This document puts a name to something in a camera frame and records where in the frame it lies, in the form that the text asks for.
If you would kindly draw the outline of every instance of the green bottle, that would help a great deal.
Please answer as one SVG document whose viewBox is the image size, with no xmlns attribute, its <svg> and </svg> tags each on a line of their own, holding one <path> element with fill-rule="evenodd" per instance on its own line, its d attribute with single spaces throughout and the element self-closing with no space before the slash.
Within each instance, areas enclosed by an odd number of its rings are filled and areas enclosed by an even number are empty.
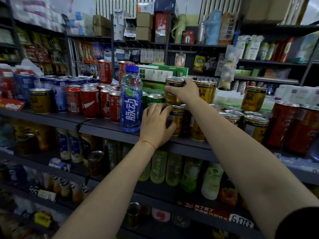
<svg viewBox="0 0 319 239">
<path fill-rule="evenodd" d="M 143 170 L 141 176 L 138 178 L 138 181 L 144 182 L 144 181 L 149 179 L 149 177 L 151 175 L 151 162 L 152 162 L 152 160 L 150 160 L 148 162 L 148 164 L 146 165 L 145 169 Z"/>
<path fill-rule="evenodd" d="M 187 157 L 185 161 L 184 174 L 181 178 L 181 187 L 186 192 L 194 192 L 196 189 L 197 177 L 199 175 L 202 161 L 196 158 Z"/>
<path fill-rule="evenodd" d="M 178 185 L 181 180 L 181 168 L 183 165 L 183 156 L 169 153 L 166 168 L 166 183 L 170 186 Z"/>
<path fill-rule="evenodd" d="M 152 156 L 151 181 L 156 184 L 165 180 L 167 152 L 156 150 Z"/>
</svg>

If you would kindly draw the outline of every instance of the hand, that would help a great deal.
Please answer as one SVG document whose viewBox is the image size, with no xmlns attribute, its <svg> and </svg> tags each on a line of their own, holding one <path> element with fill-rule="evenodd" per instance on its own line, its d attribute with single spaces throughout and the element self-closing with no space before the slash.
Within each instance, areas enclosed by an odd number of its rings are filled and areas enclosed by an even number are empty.
<svg viewBox="0 0 319 239">
<path fill-rule="evenodd" d="M 166 120 L 173 106 L 167 106 L 163 111 L 165 104 L 153 104 L 144 110 L 140 137 L 153 144 L 157 149 L 166 143 L 176 129 L 175 122 L 166 128 Z"/>
<path fill-rule="evenodd" d="M 194 100 L 196 97 L 199 97 L 199 90 L 197 85 L 192 79 L 185 79 L 186 85 L 184 87 L 174 87 L 174 86 L 165 86 L 165 90 L 176 95 L 186 105 L 190 101 Z"/>
</svg>

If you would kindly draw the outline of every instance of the black sleeve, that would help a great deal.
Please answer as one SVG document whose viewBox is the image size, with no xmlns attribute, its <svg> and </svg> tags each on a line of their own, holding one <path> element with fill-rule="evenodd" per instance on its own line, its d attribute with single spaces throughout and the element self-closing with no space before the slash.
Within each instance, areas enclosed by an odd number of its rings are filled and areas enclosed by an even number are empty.
<svg viewBox="0 0 319 239">
<path fill-rule="evenodd" d="M 285 217 L 275 239 L 318 238 L 319 207 L 302 208 Z"/>
</svg>

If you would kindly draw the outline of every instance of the forearm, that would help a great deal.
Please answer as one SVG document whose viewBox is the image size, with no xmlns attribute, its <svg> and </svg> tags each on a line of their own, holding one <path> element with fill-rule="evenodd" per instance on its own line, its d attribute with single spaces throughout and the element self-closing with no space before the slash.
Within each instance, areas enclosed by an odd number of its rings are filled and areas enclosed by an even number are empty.
<svg viewBox="0 0 319 239">
<path fill-rule="evenodd" d="M 317 198 L 268 149 L 205 101 L 198 98 L 187 105 L 268 238 L 293 210 L 319 205 Z"/>
<path fill-rule="evenodd" d="M 154 148 L 138 142 L 55 234 L 56 239 L 113 239 Z"/>
</svg>

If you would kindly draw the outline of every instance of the white bottle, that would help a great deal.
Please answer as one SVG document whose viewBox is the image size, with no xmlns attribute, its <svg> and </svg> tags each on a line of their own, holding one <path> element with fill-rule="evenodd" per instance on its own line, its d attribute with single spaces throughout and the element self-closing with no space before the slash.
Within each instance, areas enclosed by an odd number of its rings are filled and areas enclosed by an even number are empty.
<svg viewBox="0 0 319 239">
<path fill-rule="evenodd" d="M 204 174 L 202 185 L 202 195 L 211 200 L 215 200 L 218 196 L 221 176 L 223 175 L 223 168 L 218 163 L 209 163 L 209 166 Z"/>
</svg>

